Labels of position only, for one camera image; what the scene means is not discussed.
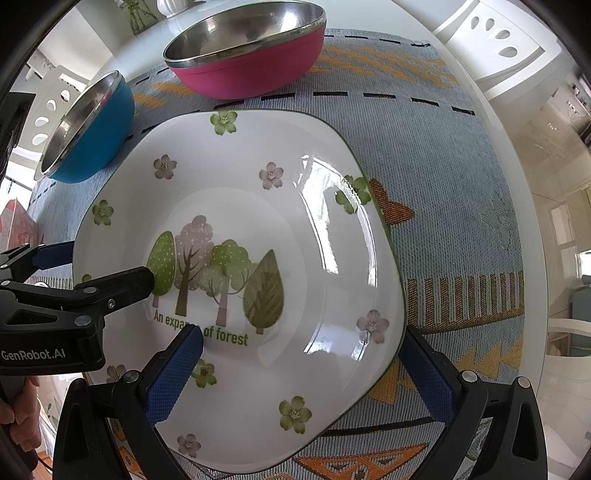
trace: chair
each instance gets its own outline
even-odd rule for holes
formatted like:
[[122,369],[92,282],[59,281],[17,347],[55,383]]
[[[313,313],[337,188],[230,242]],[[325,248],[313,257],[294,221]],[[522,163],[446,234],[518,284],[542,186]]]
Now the chair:
[[574,66],[554,33],[507,0],[467,0],[433,33],[474,78],[510,135]]
[[[61,65],[51,69],[39,84],[39,91],[10,160],[34,168],[31,161],[39,161],[46,140],[88,83],[87,79]],[[29,159],[29,162],[19,160],[19,157]]]
[[591,446],[591,323],[549,319],[537,393],[548,471],[568,478]]

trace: vase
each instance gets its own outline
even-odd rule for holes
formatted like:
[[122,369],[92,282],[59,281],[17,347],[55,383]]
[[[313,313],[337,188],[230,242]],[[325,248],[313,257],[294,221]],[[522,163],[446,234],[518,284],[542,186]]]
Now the vase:
[[156,6],[161,14],[170,18],[189,8],[189,0],[158,0]]
[[125,12],[134,35],[142,33],[158,21],[156,15],[146,5],[145,0],[115,0],[115,3]]

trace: plate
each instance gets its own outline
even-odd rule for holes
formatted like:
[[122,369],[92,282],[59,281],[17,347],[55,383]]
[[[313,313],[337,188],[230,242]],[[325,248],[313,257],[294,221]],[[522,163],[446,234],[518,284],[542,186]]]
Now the plate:
[[379,380],[404,333],[368,182],[340,135],[303,113],[192,113],[146,135],[82,221],[74,281],[139,265],[154,295],[107,317],[107,363],[90,379],[140,370],[199,325],[203,356],[158,431],[215,470],[298,452]]

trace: pink bowl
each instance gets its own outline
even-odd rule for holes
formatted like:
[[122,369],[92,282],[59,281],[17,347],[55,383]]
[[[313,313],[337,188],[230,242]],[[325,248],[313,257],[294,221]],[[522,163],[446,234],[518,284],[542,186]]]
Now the pink bowl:
[[211,98],[230,100],[263,95],[310,70],[322,50],[324,30],[229,60],[170,70],[186,86]]
[[326,13],[301,0],[231,8],[192,25],[164,50],[177,77],[220,100],[258,96],[305,74],[324,43]]

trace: woven placemat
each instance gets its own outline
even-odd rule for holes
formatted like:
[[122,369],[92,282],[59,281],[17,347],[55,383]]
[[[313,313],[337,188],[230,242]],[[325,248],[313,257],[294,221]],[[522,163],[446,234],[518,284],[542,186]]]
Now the woven placemat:
[[[470,368],[488,381],[517,376],[524,279],[511,197],[482,123],[434,47],[393,35],[327,30],[322,54],[304,77],[233,102],[195,94],[165,65],[129,84],[136,113],[113,164],[77,185],[45,179],[31,197],[29,212],[43,242],[74,239],[105,181],[144,135],[169,118],[214,110],[239,114],[243,108],[310,113],[341,133],[370,179],[400,261],[408,321],[458,369]],[[69,267],[46,272],[50,278],[71,275]],[[293,458],[238,476],[406,478],[442,430],[394,361],[350,412]],[[484,432],[458,477],[469,475]],[[128,452],[126,444],[121,448]],[[193,478],[229,476],[177,457]]]

